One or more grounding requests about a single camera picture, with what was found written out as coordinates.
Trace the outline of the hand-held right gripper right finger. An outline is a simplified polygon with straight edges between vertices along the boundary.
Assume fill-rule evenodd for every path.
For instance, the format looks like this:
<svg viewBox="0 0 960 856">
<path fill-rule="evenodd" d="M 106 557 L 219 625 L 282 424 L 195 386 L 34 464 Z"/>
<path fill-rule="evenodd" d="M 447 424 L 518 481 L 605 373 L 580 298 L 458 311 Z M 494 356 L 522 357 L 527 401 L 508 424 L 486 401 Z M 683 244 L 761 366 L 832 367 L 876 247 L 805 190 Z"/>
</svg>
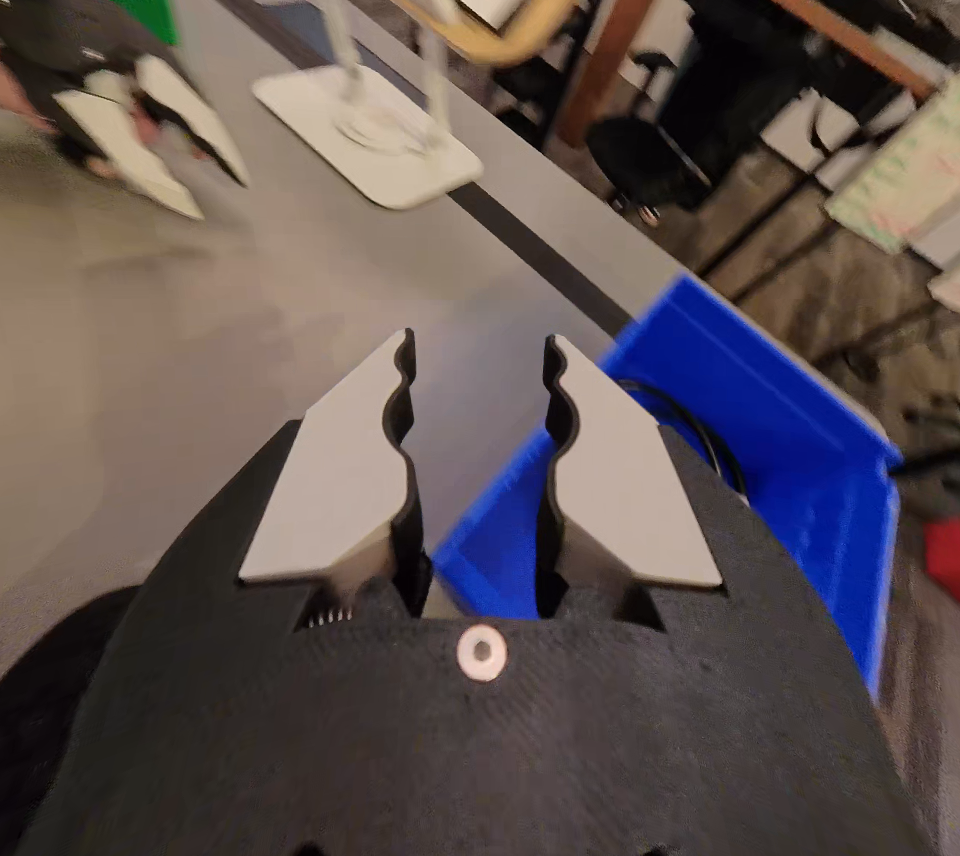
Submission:
<svg viewBox="0 0 960 856">
<path fill-rule="evenodd" d="M 560 334 L 546 338 L 543 382 L 556 450 L 536 515 L 537 616 L 575 590 L 638 620 L 649 586 L 721 589 L 657 419 Z"/>
</svg>

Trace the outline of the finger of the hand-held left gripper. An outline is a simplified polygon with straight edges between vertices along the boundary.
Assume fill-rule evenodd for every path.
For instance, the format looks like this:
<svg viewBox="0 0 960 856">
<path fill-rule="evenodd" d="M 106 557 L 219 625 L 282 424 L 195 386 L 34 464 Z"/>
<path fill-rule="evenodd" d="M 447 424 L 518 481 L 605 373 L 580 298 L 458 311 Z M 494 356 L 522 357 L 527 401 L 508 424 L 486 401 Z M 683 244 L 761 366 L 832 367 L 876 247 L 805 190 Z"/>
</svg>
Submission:
<svg viewBox="0 0 960 856">
<path fill-rule="evenodd" d="M 174 67 L 159 56 L 140 56 L 138 95 L 148 113 L 177 125 L 238 185 L 249 186 L 248 168 L 222 118 Z"/>
<path fill-rule="evenodd" d="M 141 142 L 130 111 L 121 103 L 76 90 L 54 94 L 54 102 L 105 156 L 129 189 L 188 220 L 205 218 L 191 192 Z"/>
</svg>

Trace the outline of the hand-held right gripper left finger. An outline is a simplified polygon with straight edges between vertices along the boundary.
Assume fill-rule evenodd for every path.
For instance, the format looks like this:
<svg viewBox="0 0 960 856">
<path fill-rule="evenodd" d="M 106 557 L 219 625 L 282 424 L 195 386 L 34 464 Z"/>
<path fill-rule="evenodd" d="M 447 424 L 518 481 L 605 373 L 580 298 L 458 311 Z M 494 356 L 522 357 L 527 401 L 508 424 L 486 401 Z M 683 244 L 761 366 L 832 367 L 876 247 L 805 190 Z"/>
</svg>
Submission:
<svg viewBox="0 0 960 856">
<path fill-rule="evenodd" d="M 332 615 L 371 581 L 423 615 L 433 579 L 416 468 L 415 333 L 391 334 L 310 406 L 238 570 L 245 586 L 316 583 Z"/>
</svg>

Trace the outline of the blue plastic bin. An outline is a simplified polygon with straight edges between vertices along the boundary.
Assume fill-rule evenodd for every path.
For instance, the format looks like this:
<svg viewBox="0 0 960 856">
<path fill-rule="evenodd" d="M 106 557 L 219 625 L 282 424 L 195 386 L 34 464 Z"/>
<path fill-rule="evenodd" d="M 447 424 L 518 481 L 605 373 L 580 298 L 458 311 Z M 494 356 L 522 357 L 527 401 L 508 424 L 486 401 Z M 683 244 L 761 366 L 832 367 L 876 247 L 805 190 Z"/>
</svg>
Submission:
<svg viewBox="0 0 960 856">
<path fill-rule="evenodd" d="M 819 593 L 877 699 L 900 511 L 889 470 L 902 459 L 883 430 L 690 277 L 593 358 L 609 377 L 665 392 L 726 444 L 751 509 Z M 536 617 L 536 516 L 555 450 L 545 429 L 529 434 L 435 550 L 467 609 Z"/>
</svg>

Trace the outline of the person's left hand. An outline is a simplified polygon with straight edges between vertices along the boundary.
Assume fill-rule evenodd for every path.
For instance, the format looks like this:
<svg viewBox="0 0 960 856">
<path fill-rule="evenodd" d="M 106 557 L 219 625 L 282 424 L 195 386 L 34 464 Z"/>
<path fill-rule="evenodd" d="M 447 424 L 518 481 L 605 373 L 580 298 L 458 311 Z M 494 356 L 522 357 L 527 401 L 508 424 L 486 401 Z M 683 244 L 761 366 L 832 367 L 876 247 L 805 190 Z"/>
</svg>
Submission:
<svg viewBox="0 0 960 856">
<path fill-rule="evenodd" d="M 44 134 L 57 134 L 52 122 L 31 105 L 18 80 L 1 64 L 1 109 L 28 123 Z"/>
</svg>

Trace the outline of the white document stand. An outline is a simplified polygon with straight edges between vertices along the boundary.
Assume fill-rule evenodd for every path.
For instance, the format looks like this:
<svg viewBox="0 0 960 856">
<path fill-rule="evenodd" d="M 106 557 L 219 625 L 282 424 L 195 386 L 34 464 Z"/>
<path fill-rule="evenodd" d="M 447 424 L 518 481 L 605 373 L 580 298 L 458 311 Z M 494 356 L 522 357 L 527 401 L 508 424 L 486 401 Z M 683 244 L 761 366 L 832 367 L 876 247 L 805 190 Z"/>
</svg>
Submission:
<svg viewBox="0 0 960 856">
<path fill-rule="evenodd" d="M 266 76 L 251 92 L 275 118 L 367 201 L 406 211 L 484 173 L 450 123 L 449 46 L 417 19 L 423 70 L 419 104 L 362 62 L 345 0 L 315 0 L 334 61 Z"/>
</svg>

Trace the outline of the black office chair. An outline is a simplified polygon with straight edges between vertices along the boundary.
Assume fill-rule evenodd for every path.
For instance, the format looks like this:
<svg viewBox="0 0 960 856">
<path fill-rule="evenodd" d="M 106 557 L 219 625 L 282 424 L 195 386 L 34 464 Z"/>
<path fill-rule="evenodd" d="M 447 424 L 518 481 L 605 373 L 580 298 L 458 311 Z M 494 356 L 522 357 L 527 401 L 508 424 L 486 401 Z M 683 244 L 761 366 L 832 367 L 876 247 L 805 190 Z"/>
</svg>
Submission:
<svg viewBox="0 0 960 856">
<path fill-rule="evenodd" d="M 625 113 L 601 118 L 589 127 L 584 144 L 609 183 L 607 205 L 626 219 L 655 228 L 663 218 L 662 208 L 697 207 L 716 185 L 658 122 L 641 116 L 656 76 L 675 74 L 677 65 L 658 50 L 642 50 L 630 62 L 647 72 L 646 81 Z"/>
</svg>

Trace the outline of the white marked board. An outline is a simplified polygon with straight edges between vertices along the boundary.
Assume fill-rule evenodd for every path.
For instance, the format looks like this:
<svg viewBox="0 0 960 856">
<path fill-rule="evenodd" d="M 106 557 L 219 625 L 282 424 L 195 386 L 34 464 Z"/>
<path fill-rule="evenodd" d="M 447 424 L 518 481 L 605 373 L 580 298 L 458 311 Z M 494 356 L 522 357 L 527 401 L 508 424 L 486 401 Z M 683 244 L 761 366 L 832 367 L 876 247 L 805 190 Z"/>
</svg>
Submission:
<svg viewBox="0 0 960 856">
<path fill-rule="evenodd" d="M 959 75 L 955 73 L 824 205 L 827 217 L 898 254 L 959 190 Z"/>
</svg>

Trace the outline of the brown wooden desk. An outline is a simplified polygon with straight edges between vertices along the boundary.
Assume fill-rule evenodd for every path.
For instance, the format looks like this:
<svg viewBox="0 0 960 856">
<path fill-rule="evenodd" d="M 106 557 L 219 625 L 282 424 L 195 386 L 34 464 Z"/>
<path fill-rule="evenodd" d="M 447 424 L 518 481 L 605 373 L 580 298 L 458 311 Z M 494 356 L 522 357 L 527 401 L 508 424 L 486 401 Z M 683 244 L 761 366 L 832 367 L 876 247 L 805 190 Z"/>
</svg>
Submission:
<svg viewBox="0 0 960 856">
<path fill-rule="evenodd" d="M 589 127 L 605 108 L 623 61 L 642 30 L 655 0 L 615 0 L 602 32 L 557 118 L 555 133 L 570 148 L 585 143 Z M 923 70 L 915 57 L 903 58 L 894 48 L 855 27 L 819 0 L 769 0 L 824 35 L 840 48 L 907 89 L 921 105 L 941 85 L 945 71 Z"/>
</svg>

